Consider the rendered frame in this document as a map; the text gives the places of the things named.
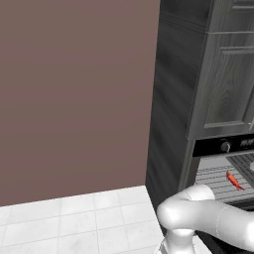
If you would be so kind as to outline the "orange fish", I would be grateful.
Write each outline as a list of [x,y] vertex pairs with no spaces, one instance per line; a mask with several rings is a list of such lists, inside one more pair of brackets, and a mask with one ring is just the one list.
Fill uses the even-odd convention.
[[226,178],[236,187],[238,191],[244,191],[244,188],[239,184],[239,182],[234,178],[232,174],[226,171]]

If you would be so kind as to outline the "black built-in oven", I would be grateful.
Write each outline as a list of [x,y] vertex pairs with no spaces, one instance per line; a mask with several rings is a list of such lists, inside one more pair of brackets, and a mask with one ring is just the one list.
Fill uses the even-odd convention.
[[254,211],[254,134],[197,140],[194,182],[207,185],[215,199]]

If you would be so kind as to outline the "grey wooden cupboard door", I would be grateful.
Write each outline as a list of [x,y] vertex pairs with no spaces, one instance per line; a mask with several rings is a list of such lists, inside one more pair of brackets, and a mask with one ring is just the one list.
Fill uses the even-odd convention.
[[254,33],[208,33],[187,137],[253,133],[253,117]]

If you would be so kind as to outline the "grey tall cabinet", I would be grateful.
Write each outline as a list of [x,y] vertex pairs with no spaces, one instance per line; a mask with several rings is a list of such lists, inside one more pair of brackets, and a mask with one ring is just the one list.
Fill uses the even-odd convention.
[[147,161],[153,205],[194,182],[187,137],[212,0],[161,0]]

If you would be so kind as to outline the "small grey cupboard door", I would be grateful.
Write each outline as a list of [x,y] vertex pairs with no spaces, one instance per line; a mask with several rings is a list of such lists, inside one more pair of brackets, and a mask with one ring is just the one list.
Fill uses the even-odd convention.
[[212,0],[207,30],[254,32],[254,0]]

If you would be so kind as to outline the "metal oven rack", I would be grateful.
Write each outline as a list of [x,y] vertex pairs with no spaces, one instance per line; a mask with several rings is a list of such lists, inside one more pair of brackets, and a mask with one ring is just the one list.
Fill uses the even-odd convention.
[[[226,172],[234,176],[243,190],[238,190],[227,178]],[[209,186],[215,198],[222,202],[236,202],[248,198],[254,198],[254,183],[241,170],[233,166],[198,169],[195,177],[198,185]]]

